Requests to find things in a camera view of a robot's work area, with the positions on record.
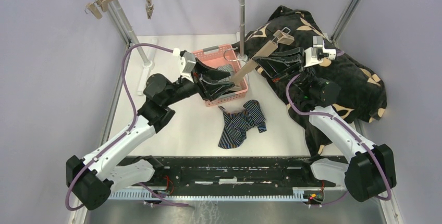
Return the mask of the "grey striped underwear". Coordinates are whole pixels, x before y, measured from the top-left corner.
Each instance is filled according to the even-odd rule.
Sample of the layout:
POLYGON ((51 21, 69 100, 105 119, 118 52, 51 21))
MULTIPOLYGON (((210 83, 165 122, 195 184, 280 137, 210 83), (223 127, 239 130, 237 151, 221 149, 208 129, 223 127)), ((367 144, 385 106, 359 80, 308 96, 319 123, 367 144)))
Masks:
POLYGON ((222 81, 229 81, 231 76, 235 74, 235 70, 231 64, 218 66, 216 69, 229 73, 229 76, 223 78, 222 81))

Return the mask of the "navy striped underwear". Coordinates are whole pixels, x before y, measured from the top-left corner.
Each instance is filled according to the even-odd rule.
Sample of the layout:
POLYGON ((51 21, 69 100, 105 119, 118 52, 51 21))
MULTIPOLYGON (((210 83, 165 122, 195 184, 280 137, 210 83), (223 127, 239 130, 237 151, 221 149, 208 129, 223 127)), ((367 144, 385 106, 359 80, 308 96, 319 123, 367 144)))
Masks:
POLYGON ((225 150, 238 148, 252 128, 257 128, 259 133, 267 131, 266 119, 257 100, 249 100, 242 107, 241 110, 227 111, 223 106, 218 106, 224 120, 218 147, 225 150))

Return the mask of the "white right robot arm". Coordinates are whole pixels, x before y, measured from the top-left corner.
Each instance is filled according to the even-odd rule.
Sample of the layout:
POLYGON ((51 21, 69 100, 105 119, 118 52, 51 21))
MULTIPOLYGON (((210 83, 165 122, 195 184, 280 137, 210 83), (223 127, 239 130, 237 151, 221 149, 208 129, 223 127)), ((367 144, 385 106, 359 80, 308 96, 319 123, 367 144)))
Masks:
POLYGON ((258 51, 255 61, 273 82, 288 79, 285 97, 290 108, 300 116, 307 116, 311 125, 319 129, 346 158, 346 163, 320 158, 301 172, 308 186, 321 180, 342 185, 357 201, 372 197, 382 201, 392 198, 396 186, 394 155, 386 145, 376 145, 350 127, 333 109, 339 86, 315 76, 312 66, 333 60, 343 51, 310 47, 296 48, 282 53, 265 54, 258 51))

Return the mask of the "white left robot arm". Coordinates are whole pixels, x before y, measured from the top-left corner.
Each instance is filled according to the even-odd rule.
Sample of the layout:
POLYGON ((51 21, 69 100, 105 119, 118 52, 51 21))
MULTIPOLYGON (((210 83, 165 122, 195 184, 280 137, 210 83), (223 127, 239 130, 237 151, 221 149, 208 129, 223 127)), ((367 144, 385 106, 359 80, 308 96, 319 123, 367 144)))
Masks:
POLYGON ((195 94, 205 101, 217 99, 235 86, 231 73, 212 68, 197 60, 189 72, 171 82, 163 74, 155 73, 143 91, 145 102, 127 127, 101 147, 79 158, 66 161, 68 193, 66 208, 70 211, 85 207, 94 210, 120 189, 141 182, 156 186, 163 182, 164 172, 149 160, 120 166, 119 163, 142 142, 158 134, 172 119, 171 104, 195 94))

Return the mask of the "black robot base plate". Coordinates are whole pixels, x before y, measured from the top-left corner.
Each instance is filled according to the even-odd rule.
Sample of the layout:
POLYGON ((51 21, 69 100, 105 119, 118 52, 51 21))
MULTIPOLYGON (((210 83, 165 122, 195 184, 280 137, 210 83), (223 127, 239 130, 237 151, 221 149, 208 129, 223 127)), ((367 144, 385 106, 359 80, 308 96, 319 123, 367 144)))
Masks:
POLYGON ((161 168, 145 182, 172 196, 289 196, 323 190, 331 198, 343 189, 309 176, 309 157, 157 156, 161 168))

